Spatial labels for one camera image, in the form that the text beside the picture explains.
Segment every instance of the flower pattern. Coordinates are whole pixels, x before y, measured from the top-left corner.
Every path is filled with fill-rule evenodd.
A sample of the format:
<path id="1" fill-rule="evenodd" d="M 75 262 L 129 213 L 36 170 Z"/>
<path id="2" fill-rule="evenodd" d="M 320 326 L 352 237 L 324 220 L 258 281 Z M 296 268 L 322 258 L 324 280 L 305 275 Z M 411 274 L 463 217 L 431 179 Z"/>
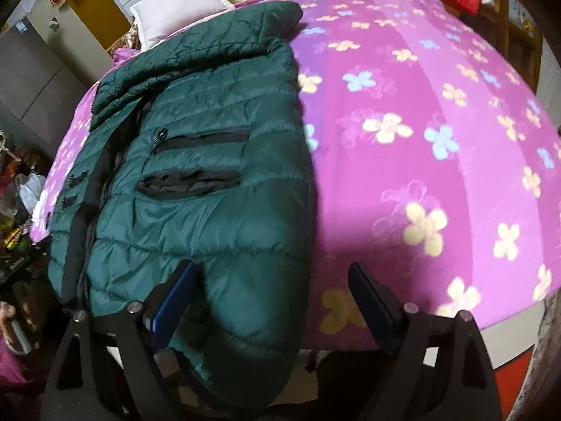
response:
<path id="1" fill-rule="evenodd" d="M 541 128 L 540 118 L 536 114 L 534 114 L 530 108 L 526 108 L 526 118 L 530 122 L 534 123 L 536 128 Z"/>
<path id="2" fill-rule="evenodd" d="M 480 70 L 481 75 L 483 76 L 483 80 L 487 83 L 493 84 L 495 86 L 495 88 L 500 88 L 500 84 L 499 81 L 497 80 L 497 78 L 492 75 L 491 73 L 487 72 L 484 69 Z"/>
<path id="3" fill-rule="evenodd" d="M 503 127 L 507 129 L 506 134 L 511 141 L 515 141 L 517 139 L 523 141 L 525 139 L 523 134 L 516 132 L 514 128 L 514 120 L 511 119 L 509 116 L 504 117 L 502 115 L 498 115 L 496 119 Z"/>
<path id="4" fill-rule="evenodd" d="M 437 315 L 454 318 L 460 310 L 473 310 L 481 303 L 481 294 L 475 286 L 466 289 L 464 281 L 455 277 L 446 290 L 452 300 L 437 309 Z"/>
<path id="5" fill-rule="evenodd" d="M 351 92 L 357 92 L 366 87 L 374 87 L 376 81 L 372 80 L 370 71 L 362 71 L 359 74 L 347 73 L 343 76 L 343 81 L 347 82 L 347 88 Z"/>
<path id="6" fill-rule="evenodd" d="M 452 128 L 442 125 L 437 131 L 427 128 L 424 133 L 425 140 L 433 143 L 433 155 L 437 160 L 448 158 L 448 152 L 458 152 L 459 144 L 452 139 Z"/>
<path id="7" fill-rule="evenodd" d="M 329 47 L 330 49 L 335 49 L 337 50 L 337 52 L 345 52 L 349 49 L 358 49 L 360 47 L 360 44 L 355 44 L 352 41 L 341 41 L 341 42 L 332 42 L 329 45 L 327 45 L 327 47 Z"/>
<path id="8" fill-rule="evenodd" d="M 368 30 L 370 28 L 370 24 L 368 22 L 353 22 L 351 24 L 351 28 L 360 28 L 362 30 Z"/>
<path id="9" fill-rule="evenodd" d="M 419 60 L 419 57 L 417 57 L 417 55 L 413 55 L 413 52 L 409 49 L 394 50 L 392 54 L 395 56 L 397 61 Z"/>
<path id="10" fill-rule="evenodd" d="M 512 225 L 509 227 L 506 223 L 500 223 L 496 228 L 496 232 L 499 238 L 495 241 L 493 255 L 495 258 L 506 256 L 509 261 L 514 260 L 518 255 L 516 240 L 520 237 L 520 226 Z"/>
<path id="11" fill-rule="evenodd" d="M 520 81 L 518 80 L 518 78 L 516 77 L 516 75 L 515 75 L 512 71 L 507 71 L 507 72 L 504 73 L 504 74 L 510 79 L 510 81 L 511 81 L 514 85 L 520 84 Z"/>
<path id="12" fill-rule="evenodd" d="M 482 53 L 479 52 L 479 50 L 468 49 L 467 52 L 469 53 L 469 55 L 471 55 L 473 57 L 473 60 L 479 61 L 480 63 L 489 63 L 489 60 L 487 60 L 487 57 L 484 57 L 482 55 Z"/>
<path id="13" fill-rule="evenodd" d="M 318 85 L 322 83 L 322 78 L 318 75 L 307 76 L 305 74 L 298 75 L 298 85 L 304 93 L 315 93 L 318 91 Z"/>
<path id="14" fill-rule="evenodd" d="M 401 137 L 409 137 L 413 134 L 413 129 L 403 125 L 402 118 L 394 113 L 385 114 L 380 121 L 375 118 L 367 118 L 363 122 L 363 130 L 367 133 L 376 133 L 376 140 L 380 144 L 392 143 L 396 134 Z"/>
<path id="15" fill-rule="evenodd" d="M 531 191 L 536 198 L 541 196 L 541 179 L 538 173 L 533 172 L 529 166 L 524 166 L 524 176 L 522 177 L 522 185 L 525 189 Z"/>
<path id="16" fill-rule="evenodd" d="M 421 40 L 420 43 L 425 49 L 440 49 L 440 46 L 436 44 L 433 40 Z"/>
<path id="17" fill-rule="evenodd" d="M 552 272 L 545 267 L 545 264 L 542 264 L 538 269 L 538 279 L 540 279 L 540 283 L 534 288 L 534 295 L 532 296 L 535 302 L 544 300 L 552 285 Z"/>
<path id="18" fill-rule="evenodd" d="M 325 33 L 325 30 L 321 27 L 310 27 L 302 30 L 302 34 L 304 35 L 319 35 L 321 33 Z"/>
<path id="19" fill-rule="evenodd" d="M 442 96 L 445 97 L 447 100 L 454 100 L 454 102 L 458 106 L 466 106 L 467 105 L 467 95 L 461 88 L 455 88 L 453 85 L 449 83 L 445 83 L 442 86 Z"/>
<path id="20" fill-rule="evenodd" d="M 374 23 L 380 25 L 380 27 L 385 27 L 386 25 L 389 25 L 390 27 L 397 27 L 397 24 L 391 19 L 386 19 L 386 20 L 376 19 L 374 20 Z"/>
<path id="21" fill-rule="evenodd" d="M 360 328 L 366 327 L 363 315 L 358 310 L 354 298 L 349 291 L 327 289 L 322 294 L 322 304 L 331 310 L 323 319 L 320 331 L 325 334 L 337 334 L 347 323 Z"/>
<path id="22" fill-rule="evenodd" d="M 464 65 L 456 65 L 456 68 L 458 68 L 464 76 L 469 77 L 473 82 L 479 82 L 478 74 L 474 69 L 465 67 Z"/>
<path id="23" fill-rule="evenodd" d="M 543 162 L 543 166 L 545 167 L 545 169 L 553 169 L 555 167 L 555 164 L 553 163 L 553 160 L 551 158 L 551 155 L 549 154 L 548 149 L 545 149 L 545 147 L 540 147 L 539 149 L 536 150 L 536 152 L 538 153 L 538 156 L 541 158 L 541 161 Z"/>
<path id="24" fill-rule="evenodd" d="M 338 18 L 338 15 L 324 15 L 322 17 L 318 17 L 316 22 L 333 22 L 333 20 L 337 20 Z"/>
<path id="25" fill-rule="evenodd" d="M 403 231 L 403 242 L 419 245 L 425 242 L 424 251 L 435 258 L 442 253 L 444 240 L 439 233 L 448 224 L 448 218 L 442 209 L 434 209 L 428 215 L 418 202 L 410 202 L 405 207 L 407 219 L 411 222 Z"/>
<path id="26" fill-rule="evenodd" d="M 304 125 L 304 134 L 306 135 L 306 143 L 308 144 L 308 149 L 310 149 L 310 152 L 315 152 L 315 150 L 319 146 L 318 140 L 312 137 L 314 132 L 315 128 L 311 123 L 306 123 Z"/>

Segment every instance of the zipper pocket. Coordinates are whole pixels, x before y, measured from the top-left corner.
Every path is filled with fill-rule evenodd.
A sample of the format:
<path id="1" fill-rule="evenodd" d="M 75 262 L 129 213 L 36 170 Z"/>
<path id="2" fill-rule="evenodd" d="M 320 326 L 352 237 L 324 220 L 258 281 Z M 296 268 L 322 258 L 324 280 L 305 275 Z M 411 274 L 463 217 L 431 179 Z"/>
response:
<path id="1" fill-rule="evenodd" d="M 232 169 L 168 171 L 145 177 L 136 189 L 153 199 L 184 199 L 232 188 L 239 181 L 239 171 Z"/>
<path id="2" fill-rule="evenodd" d="M 176 136 L 170 139 L 159 137 L 160 134 L 167 134 L 165 129 L 158 132 L 158 138 L 154 145 L 154 155 L 166 150 L 188 149 L 190 147 L 200 147 L 203 145 L 229 143 L 229 142 L 246 142 L 249 139 L 250 131 L 246 128 L 231 129 L 215 133 L 195 134 Z"/>

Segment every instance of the pink floral bedspread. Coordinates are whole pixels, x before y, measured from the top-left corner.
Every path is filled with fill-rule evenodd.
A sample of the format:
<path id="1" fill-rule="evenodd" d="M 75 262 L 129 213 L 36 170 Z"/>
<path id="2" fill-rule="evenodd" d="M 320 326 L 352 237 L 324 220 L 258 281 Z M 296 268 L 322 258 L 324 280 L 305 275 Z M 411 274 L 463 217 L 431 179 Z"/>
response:
<path id="1" fill-rule="evenodd" d="M 438 0 L 293 0 L 319 190 L 304 347 L 373 346 L 347 287 L 365 261 L 403 301 L 487 327 L 561 284 L 561 143 L 516 71 Z M 41 239 L 88 133 L 91 89 L 49 174 Z"/>

